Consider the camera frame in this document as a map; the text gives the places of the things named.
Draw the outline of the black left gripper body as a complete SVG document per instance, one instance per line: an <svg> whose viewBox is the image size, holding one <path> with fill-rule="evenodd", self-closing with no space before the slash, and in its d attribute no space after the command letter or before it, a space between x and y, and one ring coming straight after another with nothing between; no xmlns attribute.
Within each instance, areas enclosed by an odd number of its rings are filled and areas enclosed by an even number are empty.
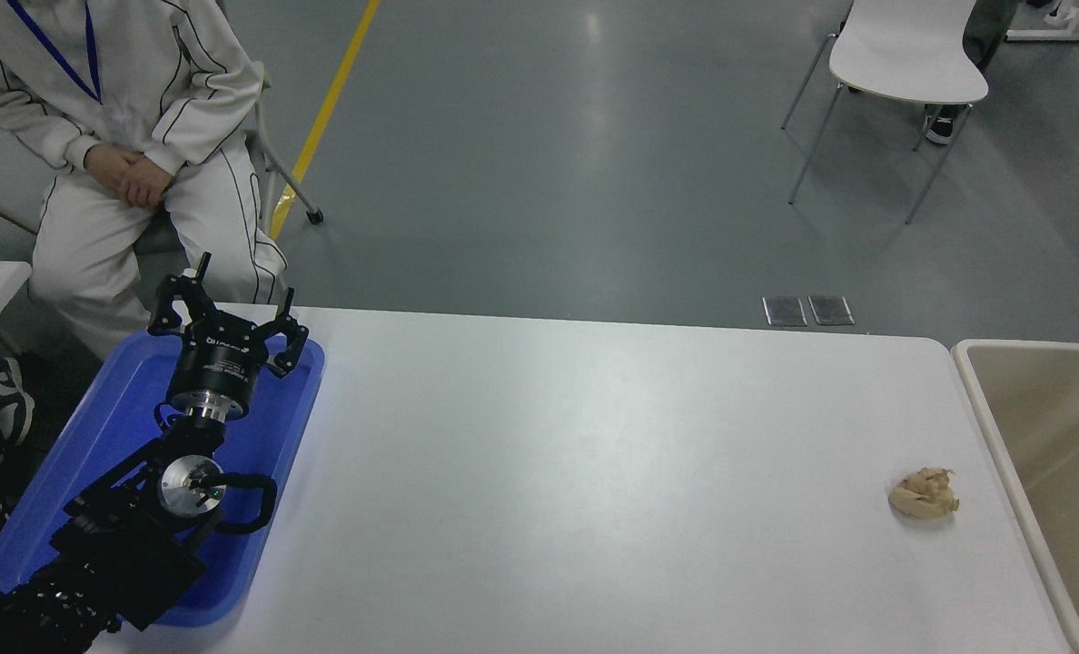
<svg viewBox="0 0 1079 654"><path fill-rule="evenodd" d="M252 406L254 385L267 362L267 338L257 323L242 318L204 318L187 324L167 401L183 411L194 397L208 392L232 403L236 412Z"/></svg>

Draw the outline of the person's left hand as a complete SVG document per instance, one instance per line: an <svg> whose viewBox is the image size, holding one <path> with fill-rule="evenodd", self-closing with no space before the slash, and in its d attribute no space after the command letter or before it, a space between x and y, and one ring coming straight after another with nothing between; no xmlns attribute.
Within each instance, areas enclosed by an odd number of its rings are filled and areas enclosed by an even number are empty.
<svg viewBox="0 0 1079 654"><path fill-rule="evenodd" d="M173 186L173 174L145 154L122 153L122 160L127 166L117 182L117 197L129 207L156 207Z"/></svg>

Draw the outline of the person's right hand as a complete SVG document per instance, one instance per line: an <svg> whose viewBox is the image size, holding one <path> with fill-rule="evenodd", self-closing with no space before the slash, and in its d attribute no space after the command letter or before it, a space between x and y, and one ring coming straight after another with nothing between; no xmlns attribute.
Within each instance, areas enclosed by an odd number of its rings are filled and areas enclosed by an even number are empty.
<svg viewBox="0 0 1079 654"><path fill-rule="evenodd" d="M120 148L120 146L93 144L84 154L83 169L92 175L92 178L100 183L105 190L117 194L129 166L140 161L141 158L141 154Z"/></svg>

